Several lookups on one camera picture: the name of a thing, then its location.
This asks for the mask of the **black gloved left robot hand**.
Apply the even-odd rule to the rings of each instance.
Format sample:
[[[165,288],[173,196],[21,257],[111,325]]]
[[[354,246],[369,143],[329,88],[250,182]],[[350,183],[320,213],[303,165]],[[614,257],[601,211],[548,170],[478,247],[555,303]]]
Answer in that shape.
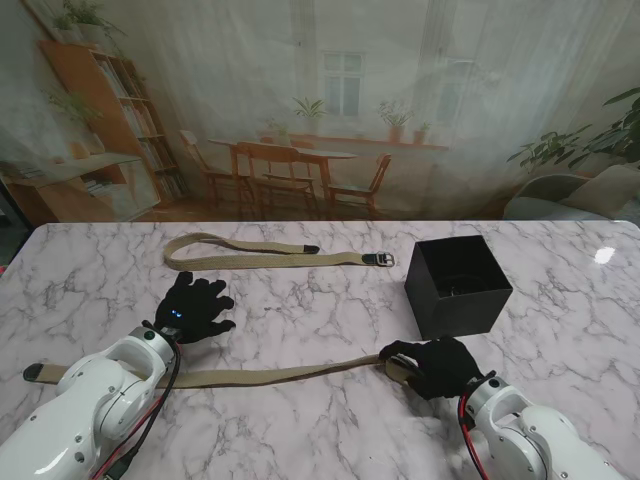
[[[235,322],[217,320],[235,305],[233,299],[222,294],[226,286],[224,280],[210,282],[194,279],[192,272],[180,272],[156,310],[154,327],[176,330],[181,344],[230,332],[236,328]]]

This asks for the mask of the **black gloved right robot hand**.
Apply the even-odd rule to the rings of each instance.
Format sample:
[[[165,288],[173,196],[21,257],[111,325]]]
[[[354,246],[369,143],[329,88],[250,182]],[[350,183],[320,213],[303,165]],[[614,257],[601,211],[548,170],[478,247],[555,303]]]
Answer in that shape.
[[[467,347],[453,337],[426,343],[396,340],[379,353],[380,361],[404,355],[417,363],[404,383],[425,400],[465,394],[473,380],[484,377]]]

